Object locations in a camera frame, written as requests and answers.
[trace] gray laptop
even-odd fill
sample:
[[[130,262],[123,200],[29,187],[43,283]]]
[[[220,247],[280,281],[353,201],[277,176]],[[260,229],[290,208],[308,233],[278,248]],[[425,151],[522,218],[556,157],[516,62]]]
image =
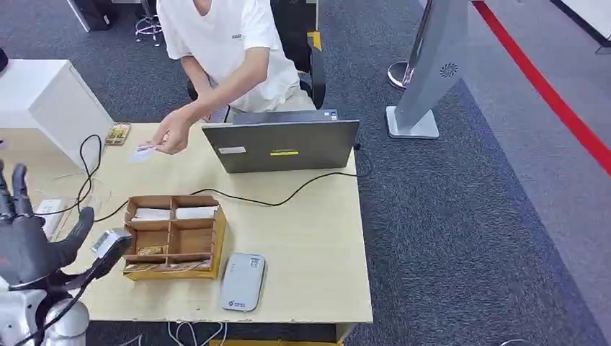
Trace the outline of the gray laptop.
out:
[[[359,120],[336,110],[244,113],[202,130],[227,173],[345,167]]]

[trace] white cabinet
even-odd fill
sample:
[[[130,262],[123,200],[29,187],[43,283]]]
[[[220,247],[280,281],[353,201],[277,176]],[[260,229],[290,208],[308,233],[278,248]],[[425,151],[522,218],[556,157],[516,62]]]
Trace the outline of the white cabinet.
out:
[[[83,169],[81,143],[95,133],[104,144],[113,124],[70,61],[10,60],[0,74],[3,159],[26,161],[28,151],[45,151]],[[97,163],[98,150],[96,140],[85,144],[88,167]]]

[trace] cardboard organizer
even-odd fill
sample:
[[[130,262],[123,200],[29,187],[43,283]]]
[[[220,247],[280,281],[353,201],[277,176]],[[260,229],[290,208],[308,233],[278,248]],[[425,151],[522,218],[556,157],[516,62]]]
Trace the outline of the cardboard organizer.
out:
[[[177,208],[218,206],[214,218],[176,219]],[[138,208],[169,209],[169,220],[133,221]],[[210,196],[131,197],[125,230],[133,237],[125,252],[123,275],[131,280],[216,278],[227,221]],[[140,254],[142,248],[162,247],[160,254]]]

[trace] yellow tag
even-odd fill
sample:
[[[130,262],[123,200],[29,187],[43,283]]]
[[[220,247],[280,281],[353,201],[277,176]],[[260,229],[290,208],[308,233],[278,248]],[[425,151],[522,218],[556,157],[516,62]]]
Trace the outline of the yellow tag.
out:
[[[269,153],[270,156],[291,156],[291,155],[299,155],[299,151],[272,151]]]

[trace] robot finger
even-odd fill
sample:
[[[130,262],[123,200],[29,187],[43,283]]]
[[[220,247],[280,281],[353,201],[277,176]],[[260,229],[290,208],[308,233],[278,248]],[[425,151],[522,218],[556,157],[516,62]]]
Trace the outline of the robot finger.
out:
[[[27,168],[24,164],[17,164],[13,171],[13,205],[16,217],[31,218],[34,216],[32,203],[27,196],[25,174]]]
[[[10,223],[15,216],[11,192],[9,186],[4,179],[2,171],[4,170],[4,162],[0,160],[0,222]]]

